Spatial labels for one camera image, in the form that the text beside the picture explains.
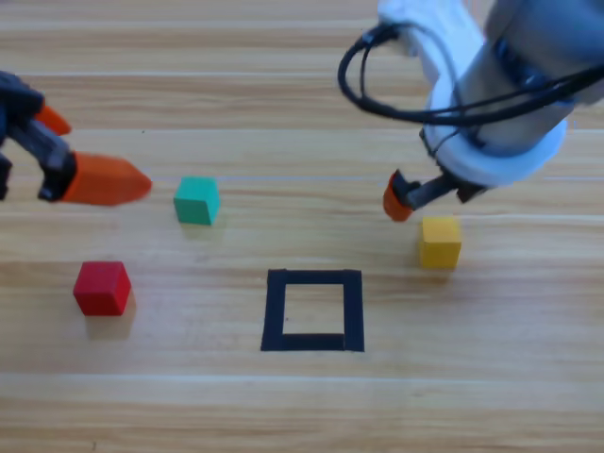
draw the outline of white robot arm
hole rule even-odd
[[[577,105],[604,97],[604,0],[498,0],[482,33],[461,0],[382,0],[379,25],[344,55],[338,80],[369,113],[422,124],[443,174],[409,183],[396,171],[384,208],[398,221],[456,191],[462,203],[538,171],[560,149]],[[380,104],[346,81],[350,60],[386,42],[419,57],[428,110]]]

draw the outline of red cube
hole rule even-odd
[[[121,316],[130,296],[130,278],[120,261],[86,261],[74,297],[86,316]]]

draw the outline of black cable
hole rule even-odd
[[[374,47],[382,45],[387,41],[397,39],[397,30],[401,26],[402,25],[381,24],[369,30],[363,35],[361,39],[355,42],[353,46],[346,51],[338,68],[338,83],[340,85],[340,89],[344,97],[346,97],[352,104],[357,106],[359,109],[373,113],[377,116],[383,116],[399,121],[436,126],[470,127],[486,125],[490,123],[509,120],[511,118],[531,113],[537,109],[542,109],[543,107],[547,107],[551,104],[560,102],[564,99],[569,98],[573,94],[594,85],[599,80],[604,78],[604,66],[597,66],[595,68],[588,69],[586,71],[576,73],[574,75],[568,75],[565,77],[561,77],[557,80],[553,80],[544,84],[543,87],[524,89],[518,92],[510,93],[504,96],[498,96],[497,98],[480,101],[474,104],[459,104],[458,106],[453,108],[440,110],[399,110],[386,104],[381,104],[367,95],[364,95],[363,97],[359,98],[353,93],[346,81],[346,73],[350,62],[362,50],[364,50],[365,53],[368,55]],[[492,113],[446,117],[441,116],[441,114],[443,113],[464,113],[469,109],[475,109],[477,107],[501,102],[501,100],[512,99],[522,94],[537,94],[539,92],[544,93],[535,99],[530,99],[529,101],[518,104],[516,106],[508,107]]]

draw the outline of wooden table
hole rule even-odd
[[[6,144],[0,451],[604,450],[604,109],[574,114],[530,180],[394,224],[390,173],[437,172],[416,125],[337,89],[375,16],[361,0],[0,4],[1,69],[71,120],[76,150],[155,183],[118,209],[49,206]],[[369,71],[375,95],[423,107],[417,61],[380,51]],[[186,175],[218,178],[216,225],[176,220]],[[432,214],[461,220],[450,275],[417,265]],[[85,260],[125,263],[123,317],[82,316]],[[273,268],[362,270],[365,352],[261,352]],[[337,287],[288,289],[288,332],[341,332],[342,313]]]

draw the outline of yellow cube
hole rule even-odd
[[[426,269],[454,269],[461,252],[461,228],[455,217],[422,219],[419,256]]]

